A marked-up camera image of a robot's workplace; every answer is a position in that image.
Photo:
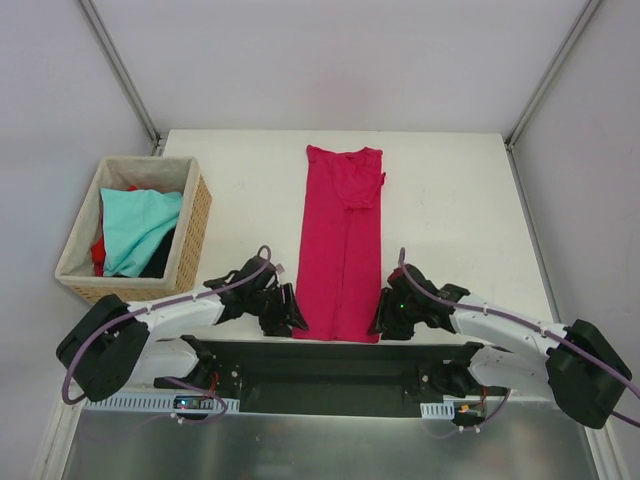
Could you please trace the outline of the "pink t shirt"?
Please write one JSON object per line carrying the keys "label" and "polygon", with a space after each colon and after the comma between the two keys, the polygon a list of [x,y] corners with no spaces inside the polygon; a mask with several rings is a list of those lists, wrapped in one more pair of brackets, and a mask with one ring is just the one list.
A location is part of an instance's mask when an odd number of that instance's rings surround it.
{"label": "pink t shirt", "polygon": [[295,339],[375,344],[382,288],[383,152],[309,145],[295,297],[307,330]]}

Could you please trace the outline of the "wicker basket with cloth liner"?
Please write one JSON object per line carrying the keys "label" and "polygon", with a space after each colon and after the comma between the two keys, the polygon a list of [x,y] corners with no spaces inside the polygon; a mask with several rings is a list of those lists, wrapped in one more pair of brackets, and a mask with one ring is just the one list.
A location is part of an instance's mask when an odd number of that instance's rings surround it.
{"label": "wicker basket with cloth liner", "polygon": [[[95,275],[90,249],[101,234],[100,190],[125,190],[130,186],[183,194],[183,206],[161,278]],[[91,304],[109,294],[124,301],[145,301],[187,292],[196,283],[211,202],[202,170],[193,157],[104,157],[62,251],[55,279]]]}

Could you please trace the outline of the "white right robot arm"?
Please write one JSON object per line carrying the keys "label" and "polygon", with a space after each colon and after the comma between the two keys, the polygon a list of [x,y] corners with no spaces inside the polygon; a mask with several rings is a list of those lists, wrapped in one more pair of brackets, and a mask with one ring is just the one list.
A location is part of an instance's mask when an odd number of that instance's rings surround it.
{"label": "white right robot arm", "polygon": [[382,339],[409,340],[418,323],[469,339],[429,372],[430,387],[441,395],[517,390],[552,400],[575,422],[601,429],[631,386],[630,369],[587,321],[523,318],[461,286],[436,287],[411,264],[396,268],[387,283],[370,327]]}

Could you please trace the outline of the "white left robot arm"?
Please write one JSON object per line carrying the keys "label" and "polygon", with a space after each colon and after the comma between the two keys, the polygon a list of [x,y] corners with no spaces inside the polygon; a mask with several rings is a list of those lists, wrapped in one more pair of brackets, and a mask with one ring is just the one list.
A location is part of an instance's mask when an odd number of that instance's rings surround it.
{"label": "white left robot arm", "polygon": [[280,283],[281,269],[269,253],[262,247],[240,269],[177,295],[147,302],[126,302],[116,294],[100,298],[57,346],[66,369],[64,401],[75,402],[67,389],[72,383],[81,398],[94,402],[126,386],[214,394],[222,366],[194,329],[251,315],[266,336],[307,331],[294,288]]}

